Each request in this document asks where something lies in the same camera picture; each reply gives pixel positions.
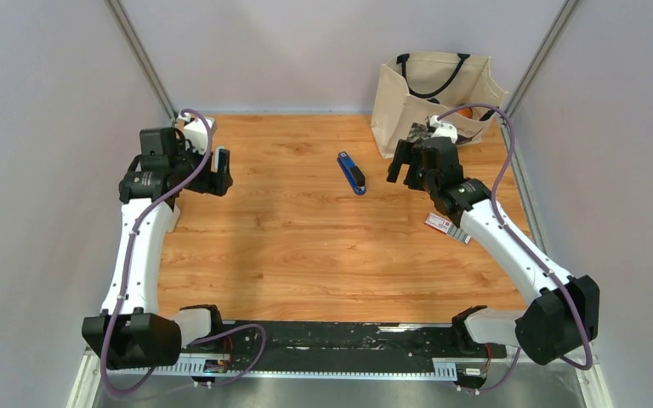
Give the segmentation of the red white staple box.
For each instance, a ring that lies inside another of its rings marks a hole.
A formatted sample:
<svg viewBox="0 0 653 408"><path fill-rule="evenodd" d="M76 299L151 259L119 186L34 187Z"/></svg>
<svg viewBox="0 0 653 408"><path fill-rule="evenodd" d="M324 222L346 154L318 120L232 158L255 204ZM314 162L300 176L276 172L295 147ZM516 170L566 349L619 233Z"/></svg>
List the red white staple box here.
<svg viewBox="0 0 653 408"><path fill-rule="evenodd" d="M428 215L424 221L424 224L434 230L450 236L454 240L459 241L464 245L468 245L471 240L471 236L468 235L464 230L457 227L452 221L448 220L447 218L443 218L433 212Z"/></svg>

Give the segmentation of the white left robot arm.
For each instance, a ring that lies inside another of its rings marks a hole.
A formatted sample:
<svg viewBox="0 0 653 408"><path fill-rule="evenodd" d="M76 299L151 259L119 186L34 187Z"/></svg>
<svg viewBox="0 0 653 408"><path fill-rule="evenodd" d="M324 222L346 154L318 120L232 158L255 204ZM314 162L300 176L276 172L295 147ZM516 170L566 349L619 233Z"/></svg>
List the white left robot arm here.
<svg viewBox="0 0 653 408"><path fill-rule="evenodd" d="M221 349L226 330L213 305L158 314L158 276L163 242L180 216L182 190L224 196L233 185L230 152L212 147L215 122L183 128L147 128L141 152L118 185L122 232L111 286L100 312L82 321L82 337L111 371L170 366L195 342L203 351Z"/></svg>

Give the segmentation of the blue black stapler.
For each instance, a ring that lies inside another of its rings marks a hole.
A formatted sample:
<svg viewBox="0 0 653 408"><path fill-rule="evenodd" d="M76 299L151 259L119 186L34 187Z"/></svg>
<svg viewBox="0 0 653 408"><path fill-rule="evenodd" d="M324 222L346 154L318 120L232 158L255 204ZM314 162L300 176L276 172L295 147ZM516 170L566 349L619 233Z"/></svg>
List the blue black stapler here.
<svg viewBox="0 0 653 408"><path fill-rule="evenodd" d="M338 153L337 162L354 193L363 196L366 193L366 178L351 156L341 151Z"/></svg>

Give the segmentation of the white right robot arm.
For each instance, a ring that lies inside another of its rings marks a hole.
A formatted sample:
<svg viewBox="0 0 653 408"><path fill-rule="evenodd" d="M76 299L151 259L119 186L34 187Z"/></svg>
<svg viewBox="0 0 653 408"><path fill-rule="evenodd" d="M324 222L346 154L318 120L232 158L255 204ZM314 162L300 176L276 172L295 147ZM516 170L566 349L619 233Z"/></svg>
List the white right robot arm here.
<svg viewBox="0 0 653 408"><path fill-rule="evenodd" d="M591 364L591 342L599 333L598 284L575 277L540 250L507 216L486 185L463 174L457 147L448 138L401 140L387 180L396 182L407 166L404 184L429 194L435 210L477 241L508 275L525 301L523 310L469 308L452 319L451 345L475 354L486 343L521 349L546 365L583 349L582 369Z"/></svg>

